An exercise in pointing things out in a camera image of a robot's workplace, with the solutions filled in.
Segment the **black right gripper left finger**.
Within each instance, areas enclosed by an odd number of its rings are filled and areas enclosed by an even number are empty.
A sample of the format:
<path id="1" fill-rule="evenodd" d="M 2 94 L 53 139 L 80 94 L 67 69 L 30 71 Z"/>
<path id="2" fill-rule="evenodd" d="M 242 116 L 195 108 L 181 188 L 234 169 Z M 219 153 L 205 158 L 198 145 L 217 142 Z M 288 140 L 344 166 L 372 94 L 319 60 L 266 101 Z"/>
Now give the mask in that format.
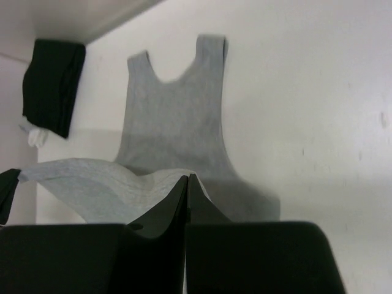
<path id="1" fill-rule="evenodd" d="M 2 293 L 181 293 L 187 177 L 129 224 L 1 230 Z"/>

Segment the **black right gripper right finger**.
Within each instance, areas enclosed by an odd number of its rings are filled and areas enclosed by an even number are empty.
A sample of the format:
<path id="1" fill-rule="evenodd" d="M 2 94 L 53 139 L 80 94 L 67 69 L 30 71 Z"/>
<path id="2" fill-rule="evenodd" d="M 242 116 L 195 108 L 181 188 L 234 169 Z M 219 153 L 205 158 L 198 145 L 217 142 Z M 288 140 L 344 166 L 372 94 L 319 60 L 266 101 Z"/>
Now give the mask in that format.
<path id="1" fill-rule="evenodd" d="M 330 243 L 310 222 L 233 222 L 187 188 L 189 293 L 344 293 Z"/>

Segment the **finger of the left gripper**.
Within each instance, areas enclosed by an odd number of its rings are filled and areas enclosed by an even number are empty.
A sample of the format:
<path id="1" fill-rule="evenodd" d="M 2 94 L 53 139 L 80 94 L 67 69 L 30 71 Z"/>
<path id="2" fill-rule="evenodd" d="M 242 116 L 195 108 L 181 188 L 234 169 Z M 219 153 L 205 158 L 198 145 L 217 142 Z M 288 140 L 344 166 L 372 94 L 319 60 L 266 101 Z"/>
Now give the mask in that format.
<path id="1" fill-rule="evenodd" d="M 16 188 L 19 183 L 19 169 L 10 169 L 0 174 L 0 223 L 5 225 L 9 219 Z"/>

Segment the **grey tank top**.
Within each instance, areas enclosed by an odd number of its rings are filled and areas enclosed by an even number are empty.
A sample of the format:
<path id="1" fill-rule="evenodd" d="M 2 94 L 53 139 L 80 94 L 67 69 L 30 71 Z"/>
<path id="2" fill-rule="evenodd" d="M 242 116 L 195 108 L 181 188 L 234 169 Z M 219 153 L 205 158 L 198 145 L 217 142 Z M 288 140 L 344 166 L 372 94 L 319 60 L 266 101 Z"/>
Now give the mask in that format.
<path id="1" fill-rule="evenodd" d="M 175 81 L 155 74 L 146 51 L 128 60 L 124 125 L 113 162 L 63 159 L 24 168 L 90 223 L 129 223 L 163 200 L 182 176 L 196 174 L 209 203 L 232 221 L 276 221 L 280 202 L 245 183 L 222 134 L 222 87 L 228 43 L 200 35 L 195 58 Z"/>

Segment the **folded black tank top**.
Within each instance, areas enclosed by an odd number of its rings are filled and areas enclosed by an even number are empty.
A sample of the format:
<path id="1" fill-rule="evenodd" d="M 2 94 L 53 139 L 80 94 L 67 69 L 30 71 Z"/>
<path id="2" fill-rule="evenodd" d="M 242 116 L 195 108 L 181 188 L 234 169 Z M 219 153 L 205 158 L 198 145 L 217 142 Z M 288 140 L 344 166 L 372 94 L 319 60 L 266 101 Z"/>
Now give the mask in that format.
<path id="1" fill-rule="evenodd" d="M 35 40 L 22 85 L 22 115 L 29 123 L 68 138 L 85 56 L 82 43 Z"/>

